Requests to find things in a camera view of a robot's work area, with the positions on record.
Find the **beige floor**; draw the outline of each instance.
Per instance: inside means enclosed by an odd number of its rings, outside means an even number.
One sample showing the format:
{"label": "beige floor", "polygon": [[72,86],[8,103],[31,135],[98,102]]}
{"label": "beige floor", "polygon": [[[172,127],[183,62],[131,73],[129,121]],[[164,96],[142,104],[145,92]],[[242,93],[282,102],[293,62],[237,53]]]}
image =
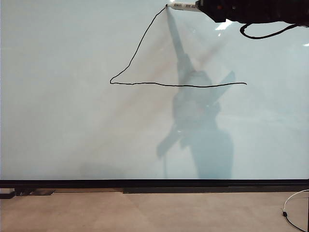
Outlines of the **beige floor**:
{"label": "beige floor", "polygon": [[[292,193],[55,193],[1,201],[2,232],[296,232]],[[308,194],[287,207],[307,227]]]}

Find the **black cable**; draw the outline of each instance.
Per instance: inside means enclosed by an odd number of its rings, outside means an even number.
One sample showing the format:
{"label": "black cable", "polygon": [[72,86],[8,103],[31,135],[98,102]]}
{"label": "black cable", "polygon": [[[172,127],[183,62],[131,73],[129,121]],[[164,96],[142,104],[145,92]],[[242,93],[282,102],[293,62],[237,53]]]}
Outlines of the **black cable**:
{"label": "black cable", "polygon": [[220,85],[213,85],[213,86],[194,86],[194,85],[165,85],[165,84],[160,84],[160,83],[157,83],[157,82],[138,82],[138,83],[122,83],[122,82],[113,82],[113,79],[115,79],[116,77],[120,76],[122,73],[124,73],[131,65],[134,57],[136,56],[137,54],[137,51],[139,50],[140,48],[140,45],[141,45],[141,42],[143,41],[147,31],[149,30],[149,28],[151,27],[151,25],[153,24],[154,20],[156,19],[156,17],[161,14],[165,9],[166,9],[167,6],[165,6],[159,13],[157,13],[155,15],[155,17],[153,18],[153,20],[151,21],[150,25],[148,26],[147,30],[145,31],[145,33],[143,34],[143,37],[141,38],[140,40],[140,43],[132,57],[132,59],[130,60],[129,62],[129,65],[123,69],[120,73],[118,73],[116,76],[114,76],[111,80],[110,80],[110,84],[112,85],[130,85],[130,86],[134,86],[134,85],[158,85],[158,86],[166,86],[166,87],[194,87],[194,88],[211,88],[211,87],[221,87],[221,86],[229,86],[229,85],[240,85],[240,84],[243,84],[243,85],[247,85],[247,83],[244,83],[244,82],[235,82],[235,83],[227,83],[227,84],[220,84]]}
{"label": "black cable", "polygon": [[240,28],[240,32],[241,32],[242,35],[246,36],[246,37],[249,38],[249,39],[253,39],[253,40],[260,40],[260,39],[269,38],[269,37],[272,37],[272,36],[275,36],[275,35],[279,35],[279,34],[281,34],[282,32],[285,32],[286,30],[289,30],[289,29],[292,29],[292,28],[295,28],[295,27],[298,27],[298,26],[299,26],[298,24],[292,24],[292,25],[289,25],[288,27],[286,27],[285,29],[280,30],[280,31],[278,31],[278,32],[275,32],[275,33],[273,33],[273,34],[266,35],[266,36],[261,36],[261,37],[254,37],[254,36],[247,35],[247,34],[245,33],[245,29],[246,29],[248,26],[250,26],[251,24],[252,24],[252,23],[248,23],[248,24],[242,26],[242,27]]}
{"label": "black cable", "polygon": [[303,230],[303,229],[297,227],[296,225],[294,225],[294,224],[289,220],[288,214],[287,214],[285,211],[283,212],[283,216],[286,218],[286,220],[288,221],[288,223],[290,223],[293,227],[295,227],[296,229],[298,229],[298,230],[300,230],[300,231],[302,231],[302,232],[307,232],[307,231],[305,231],[305,230]]}

